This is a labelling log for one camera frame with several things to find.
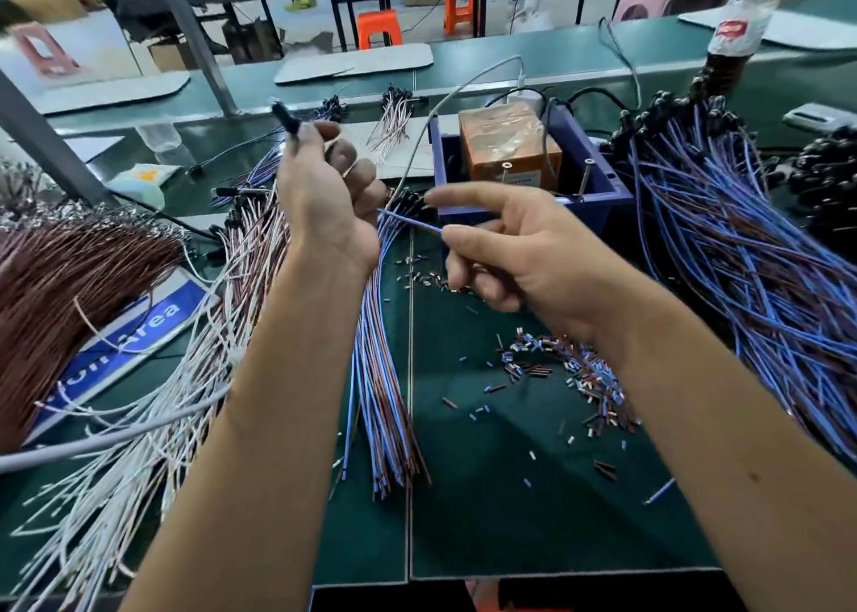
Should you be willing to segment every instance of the orange stool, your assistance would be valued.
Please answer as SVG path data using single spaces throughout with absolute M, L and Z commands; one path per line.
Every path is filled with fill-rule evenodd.
M 467 0 L 463 7 L 458 6 L 458 0 L 445 0 L 445 7 L 443 31 L 446 34 L 455 34 L 455 26 L 459 23 L 472 23 L 473 0 Z
M 58 41 L 40 23 L 25 23 L 14 25 L 8 29 L 19 50 L 27 57 L 27 61 L 40 75 L 45 77 L 62 77 L 80 73 L 80 64 L 72 59 Z M 47 52 L 42 54 L 33 42 L 41 44 Z
M 358 37 L 360 50 L 372 47 L 370 36 L 387 33 L 393 45 L 402 44 L 402 28 L 395 9 L 384 9 L 380 12 L 363 12 L 358 14 Z

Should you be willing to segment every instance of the right hand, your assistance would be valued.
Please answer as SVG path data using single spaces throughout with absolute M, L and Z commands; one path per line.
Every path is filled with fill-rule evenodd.
M 425 201 L 481 206 L 499 215 L 480 226 L 443 227 L 449 286 L 468 284 L 501 312 L 517 310 L 523 296 L 556 335 L 612 346 L 614 339 L 599 338 L 627 325 L 623 313 L 634 297 L 661 290 L 544 190 L 474 181 L 437 187 Z M 507 272 L 520 293 L 480 266 Z

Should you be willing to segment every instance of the green workbench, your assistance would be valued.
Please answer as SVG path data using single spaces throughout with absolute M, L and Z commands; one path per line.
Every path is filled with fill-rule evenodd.
M 799 9 L 857 21 L 857 0 L 810 0 Z M 684 91 L 703 63 L 711 36 L 711 31 L 672 18 L 628 22 L 615 30 L 639 70 L 644 99 L 659 89 Z M 340 97 L 348 103 L 349 97 L 380 95 L 391 82 L 425 92 L 436 104 L 442 94 L 480 68 L 521 54 L 528 81 L 552 95 L 568 97 L 577 88 L 594 84 L 633 102 L 627 70 L 599 41 L 594 26 L 438 43 L 432 48 L 433 66 L 353 78 Z M 806 53 L 766 45 L 747 67 L 731 105 L 745 116 L 751 129 L 759 131 L 763 144 L 803 144 L 811 137 L 784 128 L 782 114 L 810 101 L 857 108 L 857 95 L 851 88 L 855 61 L 853 52 Z M 271 97 L 287 104 L 320 103 L 345 84 L 276 87 L 277 67 L 276 63 L 263 63 L 223 69 L 239 108 L 255 112 Z M 91 165 L 105 177 L 134 162 L 154 162 L 130 129 L 135 122 L 177 122 L 198 160 L 273 127 L 265 116 L 218 117 L 204 79 L 199 73 L 191 75 L 187 87 L 175 96 L 55 117 L 51 123 L 66 133 L 125 134 L 122 142 Z M 516 77 L 517 69 L 509 65 L 482 81 Z M 484 101 L 484 96 L 466 97 L 450 104 L 448 112 Z M 615 128 L 616 109 L 606 100 L 585 96 L 575 107 L 584 127 Z M 379 114 L 379 108 L 364 105 L 353 109 L 350 117 L 373 120 Z M 171 179 L 165 191 L 168 211 L 182 216 L 210 212 L 211 187 L 252 167 L 269 144 L 230 154 L 199 177 Z M 390 299 L 384 303 L 387 335 L 432 485 L 417 477 L 412 492 L 397 489 L 386 500 L 372 501 L 369 451 L 365 435 L 359 432 L 348 479 L 338 485 L 327 506 L 316 584 L 716 568 L 711 549 L 678 488 L 656 505 L 642 506 L 670 476 L 645 434 L 645 421 L 641 433 L 634 436 L 612 428 L 596 439 L 575 433 L 583 431 L 579 421 L 591 413 L 591 405 L 566 389 L 562 370 L 554 371 L 550 379 L 527 379 L 512 386 L 499 368 L 486 364 L 497 358 L 496 334 L 508 344 L 516 327 L 541 333 L 538 321 L 525 314 L 497 314 L 473 296 L 422 285 L 404 290 L 396 282 L 404 270 L 393 260 L 414 253 L 428 256 L 423 271 L 441 271 L 436 238 L 422 232 L 405 233 L 387 258 L 382 295 Z M 102 395 L 99 404 L 123 404 L 160 384 L 177 365 L 186 343 L 186 336 L 179 337 L 157 358 L 148 360 L 145 375 L 136 371 L 127 376 Z M 458 358 L 464 356 L 468 360 L 460 362 Z M 507 388 L 483 394 L 487 384 L 500 383 Z M 443 397 L 455 401 L 459 409 L 445 407 Z M 474 423 L 469 412 L 486 403 L 491 414 L 479 416 Z M 345 418 L 344 407 L 343 431 Z M 566 436 L 577 436 L 571 446 L 557 435 L 563 418 Z M 46 442 L 80 437 L 81 429 L 80 423 L 63 423 L 50 432 Z M 338 456 L 344 450 L 344 438 L 343 433 L 337 440 Z M 625 451 L 622 440 L 627 441 Z M 530 451 L 537 455 L 536 461 L 530 458 Z M 594 458 L 617 467 L 617 483 L 595 473 Z M 67 461 L 0 477 L 0 596 L 8 596 L 18 570 L 43 540 L 8 537 L 30 514 L 22 502 L 39 485 L 73 467 Z M 532 488 L 524 485 L 524 478 Z M 147 539 L 156 529 L 154 522 L 144 527 L 136 557 L 142 557 Z M 118 589 L 125 585 L 120 583 Z

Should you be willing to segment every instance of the green work mat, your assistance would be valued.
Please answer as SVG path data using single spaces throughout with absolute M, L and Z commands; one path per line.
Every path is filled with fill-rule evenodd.
M 416 251 L 431 258 L 417 265 L 423 273 L 441 271 L 436 237 L 418 233 Z M 670 478 L 645 427 L 607 425 L 587 438 L 581 422 L 594 406 L 544 354 L 529 361 L 553 368 L 549 379 L 510 383 L 496 336 L 508 347 L 518 327 L 547 333 L 534 315 L 500 314 L 474 295 L 422 284 L 413 298 L 413 417 L 432 477 L 414 492 L 413 578 L 716 566 L 677 487 L 643 506 Z M 488 385 L 506 388 L 486 394 Z M 490 412 L 473 421 L 486 404 Z M 616 466 L 618 481 L 599 475 L 594 459 Z

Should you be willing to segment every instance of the metal pole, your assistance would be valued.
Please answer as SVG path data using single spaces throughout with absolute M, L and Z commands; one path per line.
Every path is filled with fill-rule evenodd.
M 176 17 L 179 28 L 187 38 L 187 45 L 190 46 L 190 51 L 193 53 L 202 74 L 206 77 L 220 108 L 225 115 L 236 116 L 238 109 L 235 106 L 235 100 L 232 99 L 232 94 L 226 87 L 223 74 L 220 73 L 220 66 L 214 61 L 214 55 L 208 49 L 208 43 L 202 34 L 201 25 L 196 20 L 193 8 L 190 7 L 187 0 L 166 0 L 166 2 L 172 10 L 173 16 Z
M 70 197 L 83 199 L 93 206 L 98 203 L 118 205 L 104 184 L 2 71 L 0 128 L 5 129 Z

